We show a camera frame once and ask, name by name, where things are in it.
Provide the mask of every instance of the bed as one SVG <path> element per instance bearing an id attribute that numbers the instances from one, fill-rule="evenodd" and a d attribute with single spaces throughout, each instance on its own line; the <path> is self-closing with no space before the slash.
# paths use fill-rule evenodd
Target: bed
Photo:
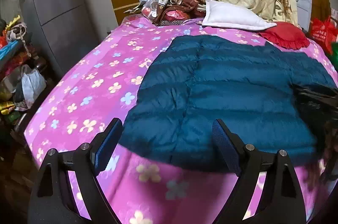
<path id="1" fill-rule="evenodd" d="M 202 27 L 198 19 L 161 27 L 146 18 L 124 22 L 64 76 L 27 126 L 24 135 L 37 164 L 50 148 L 73 150 L 90 142 L 114 117 L 124 121 L 136 104 L 138 89 L 152 62 L 182 35 L 217 35 L 243 46 L 267 42 L 249 31 Z M 294 51 L 299 52 L 321 63 L 338 85 L 336 70 L 315 42 Z M 297 167 L 296 173 L 309 216 L 316 191 L 308 190 L 304 167 Z M 265 173 L 261 173 L 245 218 L 256 210 L 264 179 Z M 70 180 L 80 214 L 89 217 L 74 173 L 70 173 Z M 151 161 L 120 145 L 98 176 L 123 224 L 212 223 L 236 180 L 234 173 L 189 171 Z"/>

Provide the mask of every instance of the blue puffer jacket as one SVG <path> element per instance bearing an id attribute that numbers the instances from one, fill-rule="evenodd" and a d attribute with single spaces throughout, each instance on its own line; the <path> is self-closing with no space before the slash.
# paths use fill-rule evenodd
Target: blue puffer jacket
<path id="1" fill-rule="evenodd" d="M 313 157 L 316 138 L 295 109 L 290 84 L 335 87 L 304 53 L 241 45 L 216 36 L 177 37 L 149 67 L 126 117 L 120 144 L 173 165 L 219 171 L 212 142 L 221 118 L 244 143 L 284 149 L 294 165 Z"/>

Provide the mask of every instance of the metal bolt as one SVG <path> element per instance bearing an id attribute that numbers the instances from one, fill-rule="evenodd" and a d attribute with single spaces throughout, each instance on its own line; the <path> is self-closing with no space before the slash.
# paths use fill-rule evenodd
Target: metal bolt
<path id="1" fill-rule="evenodd" d="M 83 144 L 81 144 L 80 148 L 81 148 L 81 150 L 88 149 L 89 148 L 89 143 L 83 143 Z"/>
<path id="2" fill-rule="evenodd" d="M 53 155 L 56 152 L 56 149 L 50 149 L 47 151 L 48 155 Z"/>
<path id="3" fill-rule="evenodd" d="M 253 151 L 255 149 L 255 146 L 252 145 L 252 144 L 246 144 L 246 149 L 249 150 L 249 151 Z"/>
<path id="4" fill-rule="evenodd" d="M 284 151 L 284 150 L 280 150 L 280 151 L 279 151 L 279 154 L 280 154 L 281 156 L 287 156 L 287 155 L 288 155 L 288 153 L 287 153 L 286 151 Z"/>

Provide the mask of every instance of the gray refrigerator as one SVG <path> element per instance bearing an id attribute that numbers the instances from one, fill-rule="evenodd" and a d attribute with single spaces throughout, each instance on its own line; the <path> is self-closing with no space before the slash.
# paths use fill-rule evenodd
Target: gray refrigerator
<path id="1" fill-rule="evenodd" d="M 20 0 L 31 42 L 61 79 L 98 44 L 84 0 Z"/>

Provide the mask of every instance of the red cushion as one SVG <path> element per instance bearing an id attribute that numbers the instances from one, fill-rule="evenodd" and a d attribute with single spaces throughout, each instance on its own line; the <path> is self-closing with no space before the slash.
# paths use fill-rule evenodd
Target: red cushion
<path id="1" fill-rule="evenodd" d="M 259 32 L 259 35 L 270 42 L 287 49 L 308 47 L 310 41 L 301 29 L 287 22 L 275 22 L 277 26 Z"/>

